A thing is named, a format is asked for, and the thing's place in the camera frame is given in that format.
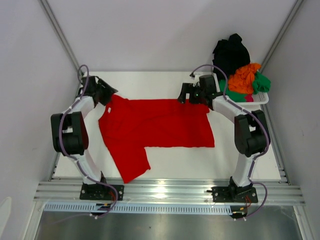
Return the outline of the red t shirt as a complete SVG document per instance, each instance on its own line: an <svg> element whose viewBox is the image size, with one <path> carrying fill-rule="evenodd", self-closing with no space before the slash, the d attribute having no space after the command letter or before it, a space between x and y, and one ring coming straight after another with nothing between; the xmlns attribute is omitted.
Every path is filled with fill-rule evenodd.
<svg viewBox="0 0 320 240"><path fill-rule="evenodd" d="M113 95L98 120L105 146L125 184L151 169L146 147L213 148L203 104L176 99L127 99Z"/></svg>

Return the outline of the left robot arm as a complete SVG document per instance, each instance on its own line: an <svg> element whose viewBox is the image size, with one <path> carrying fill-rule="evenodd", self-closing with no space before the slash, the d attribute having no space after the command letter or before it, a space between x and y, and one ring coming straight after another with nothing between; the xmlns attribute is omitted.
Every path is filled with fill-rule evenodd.
<svg viewBox="0 0 320 240"><path fill-rule="evenodd" d="M117 92L98 76L83 77L71 106L50 117L54 150L73 162L84 184L93 185L90 192L97 200L105 199L109 188L101 183L103 173L90 155L85 118L97 105L106 106Z"/></svg>

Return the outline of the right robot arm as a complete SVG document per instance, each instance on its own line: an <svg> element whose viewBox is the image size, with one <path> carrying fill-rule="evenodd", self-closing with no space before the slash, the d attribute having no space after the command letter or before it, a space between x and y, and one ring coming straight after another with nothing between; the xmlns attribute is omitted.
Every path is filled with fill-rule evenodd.
<svg viewBox="0 0 320 240"><path fill-rule="evenodd" d="M184 82L177 100L182 104L203 104L234 124L234 144L239 155L229 180L228 196L239 202L253 188L251 176L256 160L266 154L270 146L269 130L262 110L249 111L241 107L217 87L212 75L202 75L197 83Z"/></svg>

